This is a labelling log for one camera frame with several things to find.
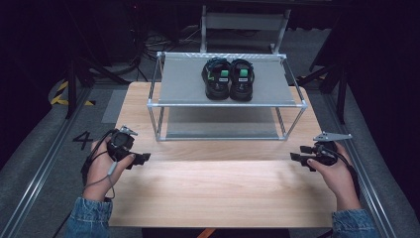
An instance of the hand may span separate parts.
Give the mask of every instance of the hand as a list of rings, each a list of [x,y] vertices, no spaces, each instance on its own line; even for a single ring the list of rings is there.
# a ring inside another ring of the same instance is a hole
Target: hand
[[[339,143],[336,143],[336,145],[337,152],[342,154],[346,160],[352,164],[346,149]],[[308,164],[322,175],[328,188],[336,194],[337,210],[362,208],[358,196],[356,195],[352,176],[342,160],[338,160],[333,166],[324,166],[312,159],[308,160]]]
[[[108,171],[114,163],[108,153],[106,153],[106,145],[109,140],[111,140],[111,138],[106,138],[92,157],[96,158],[100,155],[93,161],[89,173],[87,174],[86,188],[82,195],[85,199],[103,201],[108,190],[118,181],[124,169],[129,166],[135,158],[135,155],[131,154],[121,160],[117,164],[114,172],[107,178]],[[93,150],[97,144],[97,141],[93,142],[91,150]]]

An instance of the wooden table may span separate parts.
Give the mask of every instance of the wooden table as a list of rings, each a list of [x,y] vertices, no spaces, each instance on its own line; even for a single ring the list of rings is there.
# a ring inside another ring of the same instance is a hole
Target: wooden table
[[[331,227],[334,194],[289,155],[321,133],[309,101],[287,141],[157,142],[149,90],[133,82],[117,122],[139,133],[133,152],[152,156],[115,185],[111,226]]]

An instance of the floor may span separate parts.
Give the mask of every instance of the floor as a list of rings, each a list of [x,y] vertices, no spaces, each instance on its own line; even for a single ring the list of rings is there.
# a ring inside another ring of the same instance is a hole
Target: floor
[[[199,52],[196,27],[186,29],[185,41],[173,52]],[[287,54],[295,76],[308,75],[309,65],[329,34],[329,30],[287,31],[280,52]],[[270,54],[268,45],[273,35],[268,32],[215,31],[208,37],[208,52]],[[149,42],[150,55],[161,50],[160,44]],[[124,67],[116,63],[110,69]],[[155,62],[142,58],[139,71],[121,75],[126,80],[150,80]],[[350,89],[347,91],[345,125],[335,114],[336,90],[321,94],[322,80],[304,87],[314,107],[321,129],[333,133],[351,133],[346,144],[360,173],[364,208],[370,211],[382,237],[420,237],[420,226],[398,184],[390,175],[374,140],[371,138],[362,113]],[[60,83],[51,91],[51,98]],[[79,104],[94,101],[95,105],[79,107],[71,118],[65,119],[65,105],[55,104],[51,112],[34,128],[5,168],[0,172],[0,231],[1,237],[53,237],[74,200],[82,189],[80,168],[89,151],[84,139],[97,139],[114,128],[127,85],[109,79],[98,79],[91,90],[78,88]],[[328,229],[290,229],[290,235],[317,237]],[[112,237],[141,237],[141,228],[112,227]]]

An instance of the denim sleeve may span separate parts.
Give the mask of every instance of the denim sleeve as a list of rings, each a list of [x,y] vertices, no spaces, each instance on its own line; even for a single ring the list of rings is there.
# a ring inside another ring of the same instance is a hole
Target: denim sleeve
[[[379,237],[368,213],[363,209],[333,213],[333,237]]]
[[[79,197],[68,218],[65,237],[109,237],[111,212],[111,200],[100,202]]]

